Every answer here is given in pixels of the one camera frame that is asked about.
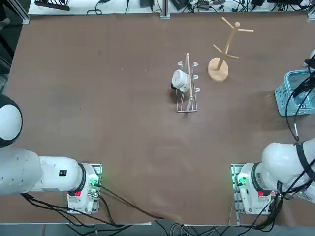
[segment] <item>white mug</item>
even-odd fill
[[[188,91],[189,89],[188,79],[189,79],[188,74],[186,74],[184,71],[182,70],[175,71],[172,78],[173,87],[177,88],[182,92]]]

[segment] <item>basket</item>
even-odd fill
[[[285,107],[288,101],[288,98],[299,86],[309,76],[308,70],[295,70],[288,72],[284,77],[284,83],[281,84],[275,90],[275,98],[277,102],[278,111],[281,116],[285,116]],[[303,92],[298,95],[296,98],[291,98],[288,108],[287,115],[294,116],[296,110],[300,106],[302,100],[304,99],[306,93]],[[300,108],[297,115],[306,115],[315,113],[315,91],[312,91],[308,98],[305,100],[303,106]]]

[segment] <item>sticker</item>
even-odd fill
[[[59,176],[67,176],[67,170],[60,170]]]

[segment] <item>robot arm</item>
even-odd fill
[[[67,192],[69,208],[92,213],[99,192],[95,183],[100,183],[94,167],[67,157],[38,156],[8,147],[19,137],[22,124],[18,105],[0,94],[0,195]]]
[[[262,162],[247,163],[237,177],[246,214],[259,214],[270,204],[272,192],[285,192],[315,158],[315,138],[302,144],[269,144]],[[315,166],[293,188],[313,182],[297,196],[315,203]]]

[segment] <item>metal dish rack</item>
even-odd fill
[[[188,74],[189,76],[189,90],[187,92],[176,90],[176,105],[178,113],[188,113],[197,111],[196,93],[200,91],[200,88],[195,87],[195,80],[198,79],[198,75],[194,74],[194,68],[198,66],[198,63],[193,62],[190,65],[189,54],[186,53],[184,63],[178,62],[180,70]]]

